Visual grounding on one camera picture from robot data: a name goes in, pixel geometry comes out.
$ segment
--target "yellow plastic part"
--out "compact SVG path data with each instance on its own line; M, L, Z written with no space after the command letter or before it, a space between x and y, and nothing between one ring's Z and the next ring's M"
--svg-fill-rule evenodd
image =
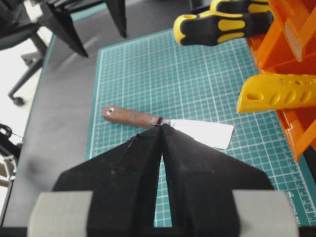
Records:
M223 12L219 12L219 11L213 11L213 10L209 10L209 11L204 11L202 13L199 14L199 16L201 18L203 17L207 17L207 16L211 16L211 15L216 15L216 16L225 16L225 17L242 17L242 14L230 14L230 13L223 13Z
M255 75L243 84L237 112L316 107L316 75Z
M178 16L178 18L174 21L173 34L174 34L174 38L178 44L181 44L180 43L181 39L183 39L185 37L185 35L181 32L181 29L180 29L181 23L184 20L194 19L196 17L197 17L196 15L181 15L181 16Z
M241 38L243 37L245 34L243 32L239 32L239 33L230 33L230 34L225 34L223 36L220 36L217 40L217 42L222 43L228 40L232 40L232 39L236 39L236 38Z
M218 22L218 28L221 31L230 31L244 28L246 23L242 20L220 20Z
M261 4L252 3L249 5L248 11L250 13L260 13L260 12L271 11L271 8L269 5L261 5Z

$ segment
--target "gray table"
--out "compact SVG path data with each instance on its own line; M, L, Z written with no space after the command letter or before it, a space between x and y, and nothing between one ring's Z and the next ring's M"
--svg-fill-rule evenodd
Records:
M178 15L189 11L186 0L126 0L126 40L171 28ZM30 113L5 227L27 226L40 192L50 191L62 171L86 157L97 50L125 39L106 10L76 21L75 28L89 58L78 56L59 39L51 43Z

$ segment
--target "putty knife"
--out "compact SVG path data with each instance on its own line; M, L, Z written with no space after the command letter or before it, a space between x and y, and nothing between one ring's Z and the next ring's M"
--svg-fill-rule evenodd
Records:
M157 115L145 114L114 105L108 105L103 109L102 113L105 120L146 129L167 123L173 128L193 137L198 142L220 149L227 149L234 129L232 125L216 122L165 119Z

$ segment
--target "orange tool organizer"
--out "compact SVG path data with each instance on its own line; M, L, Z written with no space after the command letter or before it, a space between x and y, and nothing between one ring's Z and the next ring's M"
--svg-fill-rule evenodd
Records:
M256 67L262 73L316 75L316 0L268 2L275 17L269 31L247 39ZM299 162L309 145L316 149L316 107L276 113Z

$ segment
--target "cutting mat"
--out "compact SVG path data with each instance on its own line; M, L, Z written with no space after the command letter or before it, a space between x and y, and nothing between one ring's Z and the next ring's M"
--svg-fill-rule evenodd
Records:
M237 114L239 91L257 73L244 39L216 47L178 46L172 30L99 50L87 158L142 129L102 118L106 105L172 119L198 119L235 126L223 151L266 172L275 189L287 191L299 225L316 225L316 188L304 158L294 162L274 111ZM154 226L171 226L161 162Z

